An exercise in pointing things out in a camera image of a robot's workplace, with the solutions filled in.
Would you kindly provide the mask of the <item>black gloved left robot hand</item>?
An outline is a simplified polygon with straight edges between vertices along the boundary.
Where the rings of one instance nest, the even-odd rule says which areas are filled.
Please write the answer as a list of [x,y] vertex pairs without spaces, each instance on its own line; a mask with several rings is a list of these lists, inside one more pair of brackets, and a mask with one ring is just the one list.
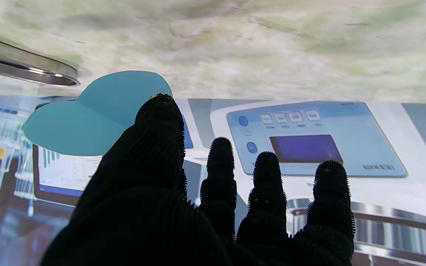
[[68,225],[41,266],[350,266],[354,215],[341,162],[315,173],[307,224],[286,231],[286,195],[277,156],[260,153],[248,212],[235,229],[237,184],[232,145],[215,138],[200,187],[187,199],[185,128],[169,95],[139,110],[85,188]]

